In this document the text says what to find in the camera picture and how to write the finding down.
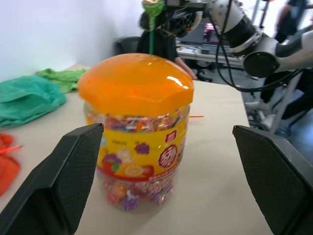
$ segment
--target red stick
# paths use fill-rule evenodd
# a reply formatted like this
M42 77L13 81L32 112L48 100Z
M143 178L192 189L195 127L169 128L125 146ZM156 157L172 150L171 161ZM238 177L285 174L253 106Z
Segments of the red stick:
M11 147L11 148L1 149L1 150L0 150L0 154L6 154L6 153L8 153L8 152L15 151L15 150L17 150L17 149L19 149L19 148L22 148L22 147L23 147L23 145L17 145L17 146Z

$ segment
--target black cable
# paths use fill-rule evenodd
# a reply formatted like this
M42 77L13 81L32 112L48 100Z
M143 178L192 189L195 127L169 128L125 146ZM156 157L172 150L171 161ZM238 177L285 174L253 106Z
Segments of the black cable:
M278 79L277 81L275 81L273 83L270 83L268 85L265 85L265 86L262 86L262 87L258 87L258 88L240 88L240 87L236 86L236 84L234 83L232 74L231 74L231 69L230 69L230 63L229 63L229 60L228 60L228 56L227 56L227 53L226 53L224 45L223 45L223 35L224 35L224 31L225 31L225 28L226 28L226 25L227 25L227 21L228 21L228 18L229 18L232 1L233 0L229 0L228 1L227 12L226 12L225 21L224 21L224 24L223 24L223 27L222 27L221 34L218 33L218 30L217 30L217 28L215 26L215 22L213 21L210 12L208 13L209 19L212 22L212 25L214 27L215 33L216 33L216 35L217 35L217 37L219 39L219 42L218 42L218 45L217 45L217 49L216 49L215 63L216 63L218 74L220 75L221 79L226 84L234 87L235 89L237 89L237 90L239 90L241 92L253 94L254 92L262 92L262 91L267 91L267 90L273 90L273 89L275 89L277 87L280 87L281 83L288 82L289 80L294 78L296 75L298 75L302 70L295 70L293 72L290 72L288 75L284 76L283 78ZM228 81L226 81L226 79L223 77L223 75L221 74L221 71L220 71L219 62L218 62L220 46L222 47L222 51L223 51L223 54L224 54L224 57L225 57L225 60L226 60L226 63L227 63L228 73L229 73L229 77L230 77L230 83Z

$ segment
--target plastic jar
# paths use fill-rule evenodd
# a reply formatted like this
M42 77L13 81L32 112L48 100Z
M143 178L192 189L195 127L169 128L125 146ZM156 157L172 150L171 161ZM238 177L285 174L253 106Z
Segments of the plastic jar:
M78 89L87 123L104 125L97 170L107 201L163 205L183 155L191 77L160 57L123 54L87 71Z

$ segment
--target green cloth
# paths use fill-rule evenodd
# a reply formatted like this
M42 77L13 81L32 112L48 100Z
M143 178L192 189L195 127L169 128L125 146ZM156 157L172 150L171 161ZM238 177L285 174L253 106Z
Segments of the green cloth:
M39 76L0 83L0 126L32 121L66 102L58 86Z
M62 92L69 93L77 89L77 82L85 72L86 70L56 72L45 69L39 71L37 75L57 84Z

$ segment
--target white table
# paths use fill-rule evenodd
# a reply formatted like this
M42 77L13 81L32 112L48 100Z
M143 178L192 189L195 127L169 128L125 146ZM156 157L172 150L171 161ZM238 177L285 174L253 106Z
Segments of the white table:
M14 153L22 169L0 197L6 206L30 171L67 132L85 125L77 93L57 111L7 129L24 147ZM241 94L235 89L195 82L184 158L174 198L160 211L132 214L111 207L95 177L76 235L271 235L246 182L232 135L233 125L248 126Z
M191 60L215 63L215 53L214 55L202 54L201 49L196 46L178 44L177 53L183 59L191 59ZM243 67L242 62L235 57L228 56L228 61L231 66L241 67L241 68ZM219 63L226 64L226 59L224 56L219 56Z

